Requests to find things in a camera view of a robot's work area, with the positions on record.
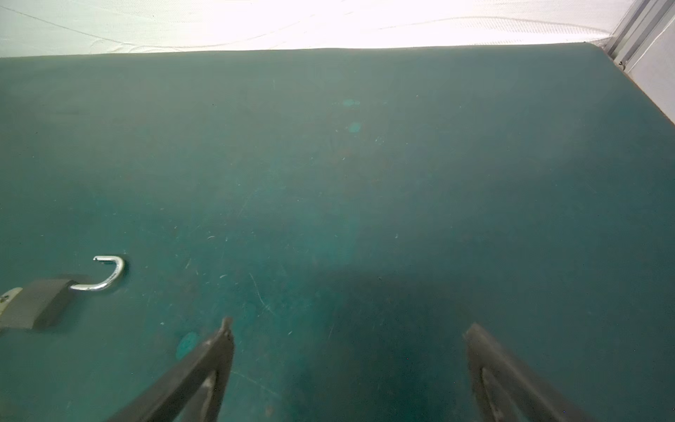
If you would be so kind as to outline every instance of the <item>teal oval mark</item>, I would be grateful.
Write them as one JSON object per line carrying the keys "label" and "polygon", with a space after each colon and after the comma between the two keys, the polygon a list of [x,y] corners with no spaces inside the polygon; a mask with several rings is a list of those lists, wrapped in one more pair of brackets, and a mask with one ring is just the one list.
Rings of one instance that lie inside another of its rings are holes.
{"label": "teal oval mark", "polygon": [[349,125],[349,128],[347,128],[347,130],[349,130],[349,133],[360,132],[361,131],[361,123],[354,122],[354,123]]}
{"label": "teal oval mark", "polygon": [[177,360],[183,359],[188,353],[192,352],[199,343],[199,336],[196,332],[191,331],[183,336],[178,342],[178,347],[175,348],[175,358]]}

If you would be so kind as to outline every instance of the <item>green table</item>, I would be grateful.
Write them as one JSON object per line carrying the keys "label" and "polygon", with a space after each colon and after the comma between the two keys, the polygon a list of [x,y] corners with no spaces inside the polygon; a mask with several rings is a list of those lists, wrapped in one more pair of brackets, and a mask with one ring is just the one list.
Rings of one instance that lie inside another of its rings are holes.
{"label": "green table", "polygon": [[234,318],[222,421],[464,421],[474,321],[606,421],[675,406],[675,129],[591,45],[0,60],[0,420],[100,421]]}

